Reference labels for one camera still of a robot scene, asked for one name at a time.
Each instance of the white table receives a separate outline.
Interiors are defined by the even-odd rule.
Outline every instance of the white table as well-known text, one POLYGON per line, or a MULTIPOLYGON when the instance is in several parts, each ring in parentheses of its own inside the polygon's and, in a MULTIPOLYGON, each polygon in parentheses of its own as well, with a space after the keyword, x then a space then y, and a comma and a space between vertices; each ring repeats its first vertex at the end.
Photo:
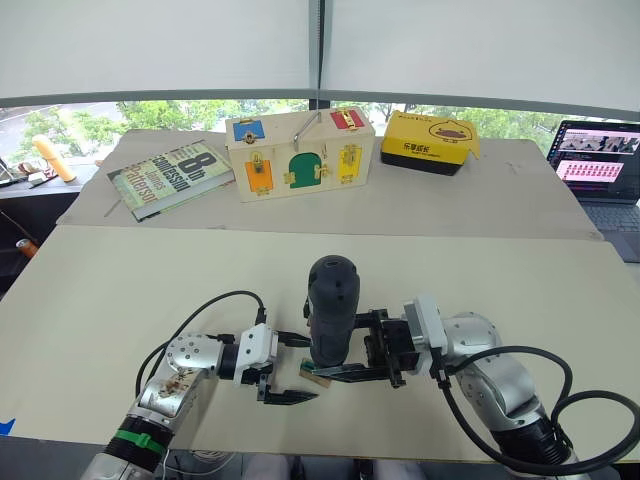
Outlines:
POLYGON ((224 152, 224 134, 137 130, 87 183, 58 223, 272 232, 601 240, 535 143, 480 141, 453 177, 385 165, 376 147, 363 187, 241 203, 235 185, 137 224, 107 173, 205 139, 224 152))
MULTIPOLYGON (((62 225, 0 302, 0 421, 15 417, 15 436, 106 442, 133 400, 142 359, 205 300, 254 290, 271 325, 305 333, 308 269, 328 253, 358 266, 361 311, 389 307, 397 315, 402 302, 428 291, 445 316, 482 313, 506 344, 564 357, 576 391, 604 388, 640 401, 640 295, 605 242, 62 225)), ((229 300, 192 328, 238 333, 254 315, 251 301, 229 300)), ((361 338, 354 335, 352 359, 362 355, 361 338)), ((397 391, 387 382, 334 383, 325 390, 297 375, 303 355, 284 349, 277 386, 315 391, 318 398, 265 406, 256 403, 255 387, 220 382, 213 401, 203 405, 199 428, 185 430, 177 446, 486 460, 455 424, 433 381, 410 377, 397 391)), ((550 409, 559 371, 542 360, 523 361, 550 409)), ((456 395, 487 438, 457 387, 456 395)), ((562 417, 582 458, 615 443, 628 421, 622 409, 600 402, 562 417)), ((640 450, 627 459, 638 461, 640 450)))

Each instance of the black wire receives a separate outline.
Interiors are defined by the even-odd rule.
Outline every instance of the black wire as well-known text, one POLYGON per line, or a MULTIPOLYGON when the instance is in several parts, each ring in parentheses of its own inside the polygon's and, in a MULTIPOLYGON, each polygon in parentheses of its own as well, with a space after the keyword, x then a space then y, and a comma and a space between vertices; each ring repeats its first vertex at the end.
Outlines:
POLYGON ((138 395, 140 395, 140 384, 142 383, 142 375, 144 375, 144 371, 146 370, 147 365, 149 364, 151 359, 155 357, 160 350, 163 350, 164 348, 166 348, 167 345, 169 345, 169 342, 164 342, 162 345, 158 345, 153 350, 153 352, 147 355, 147 358, 145 358, 144 361, 142 362, 142 365, 140 365, 140 368, 138 369, 138 374, 136 375, 136 398, 138 397, 138 395))
POLYGON ((29 240, 31 240, 36 246, 40 245, 40 242, 38 242, 38 239, 36 237, 34 237, 33 235, 31 235, 26 228, 24 228, 22 225, 20 225, 18 222, 16 222, 13 218, 11 218, 9 215, 7 215, 7 213, 2 210, 0 208, 0 215, 2 215, 3 217, 5 217, 9 222, 11 222, 13 225, 15 225, 15 227, 20 230, 22 232, 22 234, 27 237, 29 240))
POLYGON ((464 415, 460 411, 458 404, 453 398, 453 394, 451 393, 451 386, 448 382, 442 382, 440 384, 440 388, 442 389, 442 393, 455 417, 456 421, 465 432, 465 434, 471 439, 471 441, 486 455, 491 457, 496 462, 499 462, 512 470, 530 473, 533 475, 543 475, 543 476, 565 476, 565 475, 578 475, 581 473, 588 473, 594 470, 598 470, 610 465, 613 462, 621 459, 627 453, 629 453, 635 445, 640 441, 640 407, 635 404, 632 400, 613 392, 607 392, 604 390, 591 390, 586 392, 580 392, 573 395, 566 395, 568 390, 566 389, 567 385, 569 388, 571 387, 572 375, 571 368, 567 362, 562 360, 557 355, 554 355, 551 352, 547 352, 546 350, 537 349, 534 347, 522 347, 522 346, 513 346, 513 347, 497 347, 492 348, 490 350, 486 350, 484 352, 472 355, 465 361, 463 361, 460 365, 457 365, 453 369, 447 369, 448 371, 459 371, 462 368, 468 366, 469 364, 477 361, 481 358, 485 358, 488 356, 496 355, 497 353, 531 353, 533 355, 539 355, 549 360, 556 362, 563 368, 565 372, 565 382, 562 388, 562 392, 560 394, 560 399, 556 403, 553 411, 551 412, 551 423, 554 427, 559 428, 558 425, 558 417, 560 413, 569 405, 589 398, 602 398, 606 400, 613 400, 618 402, 625 407, 627 407, 631 414, 633 415, 633 425, 629 430, 629 433, 613 448, 610 448, 606 452, 590 458, 588 460, 579 461, 576 463, 566 464, 566 465, 545 465, 538 463, 530 463, 524 462, 521 460, 517 460, 513 457, 509 457, 504 455, 496 450, 494 450, 491 446, 485 443, 482 438, 473 430, 471 425, 464 418, 464 415))
POLYGON ((564 372, 564 382, 562 385, 562 390, 560 390, 560 396, 558 397, 558 402, 564 398, 567 398, 569 392, 571 391, 571 385, 573 384, 573 372, 571 371, 571 367, 567 362, 565 362, 562 358, 557 356, 554 353, 548 352, 546 350, 542 350, 541 348, 536 347, 527 347, 523 345, 512 345, 505 347, 495 347, 490 348, 489 350, 484 350, 480 353, 476 353, 475 355, 471 355, 467 359, 465 359, 459 365, 456 365, 452 368, 447 368, 446 372, 449 374, 458 373, 460 370, 467 368, 472 363, 481 360, 485 357, 492 357, 494 355, 499 355, 501 353, 530 353, 532 355, 538 355, 540 357, 544 357, 547 360, 551 360, 562 368, 564 372))
POLYGON ((189 325, 189 323, 191 323, 191 321, 194 318, 196 318, 198 316, 198 314, 200 312, 202 312, 208 306, 213 305, 216 302, 219 302, 220 300, 223 300, 223 299, 228 298, 228 297, 233 297, 235 295, 247 295, 247 296, 253 298, 256 302, 258 302, 258 314, 256 315, 256 322, 255 322, 256 325, 258 323, 264 323, 266 321, 264 302, 262 301, 262 299, 257 294, 255 294, 253 292, 250 292, 249 290, 233 290, 231 292, 223 293, 222 295, 218 295, 217 297, 206 301, 205 303, 200 305, 191 315, 189 315, 184 322, 182 322, 182 324, 178 327, 178 329, 173 333, 173 335, 171 336, 171 338, 167 342, 165 342, 162 345, 156 347, 156 349, 153 351, 153 353, 151 353, 145 359, 145 361, 143 362, 142 366, 140 367, 140 370, 138 370, 138 376, 136 377, 136 386, 135 386, 136 397, 138 397, 138 395, 140 395, 140 388, 141 388, 141 384, 142 384, 142 375, 143 375, 143 372, 144 372, 147 364, 151 361, 151 358, 153 358, 154 355, 156 355, 160 350, 162 350, 162 353, 158 356, 158 358, 156 359, 156 362, 153 364, 153 368, 151 369, 151 372, 149 373, 149 376, 147 377, 147 379, 153 377, 155 375, 156 371, 158 370, 158 367, 160 366, 160 362, 162 362, 162 359, 164 358, 164 354, 165 354, 165 351, 167 349, 167 345, 169 344, 169 342, 171 340, 173 340, 174 338, 176 338, 178 335, 180 335, 182 333, 182 331, 189 325))

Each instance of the black cylindrical handle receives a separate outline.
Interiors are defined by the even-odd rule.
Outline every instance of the black cylindrical handle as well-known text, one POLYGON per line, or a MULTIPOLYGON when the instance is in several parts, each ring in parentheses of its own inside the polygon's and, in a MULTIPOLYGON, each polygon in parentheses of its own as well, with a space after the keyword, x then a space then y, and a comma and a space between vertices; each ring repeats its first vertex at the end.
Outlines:
POLYGON ((492 431, 502 453, 531 463, 558 465, 571 455, 569 447, 556 438, 553 426, 545 415, 534 423, 515 430, 492 431))
POLYGON ((349 259, 329 255, 313 264, 308 311, 316 367, 335 367, 346 360, 359 297, 360 277, 349 259))
POLYGON ((104 453, 153 472, 162 461, 173 432, 141 417, 127 416, 104 453))

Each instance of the black handheld object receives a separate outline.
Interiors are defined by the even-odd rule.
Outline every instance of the black handheld object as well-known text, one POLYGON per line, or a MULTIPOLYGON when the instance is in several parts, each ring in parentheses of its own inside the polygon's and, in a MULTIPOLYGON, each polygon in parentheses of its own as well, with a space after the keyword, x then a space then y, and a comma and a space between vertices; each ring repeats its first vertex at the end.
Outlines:
POLYGON ((339 255, 322 257, 309 272, 304 316, 311 328, 311 358, 317 368, 342 365, 349 353, 360 297, 356 266, 339 255))

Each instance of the tree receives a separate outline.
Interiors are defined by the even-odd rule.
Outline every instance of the tree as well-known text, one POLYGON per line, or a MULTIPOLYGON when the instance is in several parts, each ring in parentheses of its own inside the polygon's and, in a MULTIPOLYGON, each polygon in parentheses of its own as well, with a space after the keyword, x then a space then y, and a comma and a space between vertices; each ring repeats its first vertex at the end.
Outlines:
POLYGON ((385 123, 389 122, 393 113, 393 103, 374 103, 373 108, 384 115, 385 123))
POLYGON ((102 145, 112 145, 116 134, 122 135, 127 131, 122 122, 114 122, 108 117, 94 117, 88 112, 74 112, 73 119, 82 136, 93 144, 88 153, 95 153, 102 145))
POLYGON ((411 105, 409 108, 405 105, 405 111, 469 121, 475 125, 480 137, 533 140, 544 154, 549 151, 562 120, 586 119, 555 113, 433 105, 411 105))
POLYGON ((228 100, 225 104, 224 117, 271 115, 274 113, 301 112, 309 109, 307 99, 259 99, 259 100, 228 100), (240 115, 231 115, 235 110, 230 108, 232 103, 238 104, 240 115))
POLYGON ((195 112, 176 100, 118 102, 118 110, 127 127, 160 130, 191 130, 195 112))
POLYGON ((24 161, 27 157, 40 156, 40 152, 31 143, 33 137, 38 134, 46 135, 54 144, 66 145, 72 156, 82 155, 79 140, 72 132, 71 122, 60 114, 58 108, 50 108, 48 115, 31 112, 25 121, 27 129, 24 131, 20 147, 9 157, 10 163, 24 161))

